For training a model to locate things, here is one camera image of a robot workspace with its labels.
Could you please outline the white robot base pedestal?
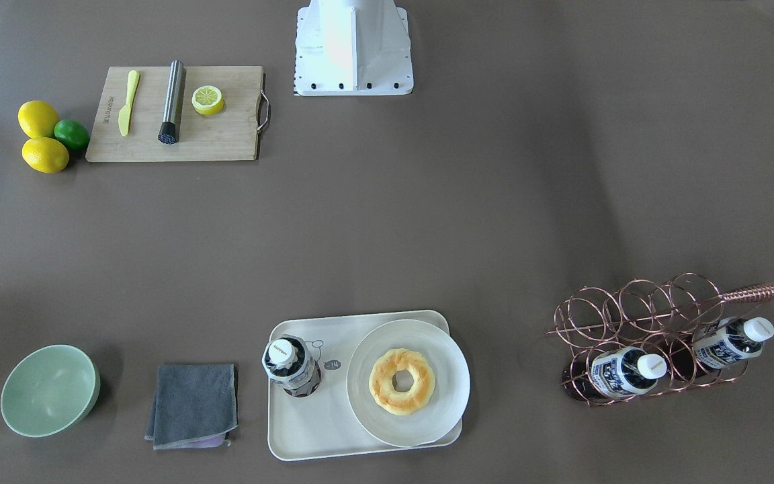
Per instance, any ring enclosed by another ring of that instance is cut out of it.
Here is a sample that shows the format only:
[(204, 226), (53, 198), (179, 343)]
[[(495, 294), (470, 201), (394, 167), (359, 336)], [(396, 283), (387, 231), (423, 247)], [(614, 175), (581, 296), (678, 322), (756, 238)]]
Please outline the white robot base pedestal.
[(297, 12), (294, 94), (411, 94), (408, 26), (393, 1), (311, 1)]

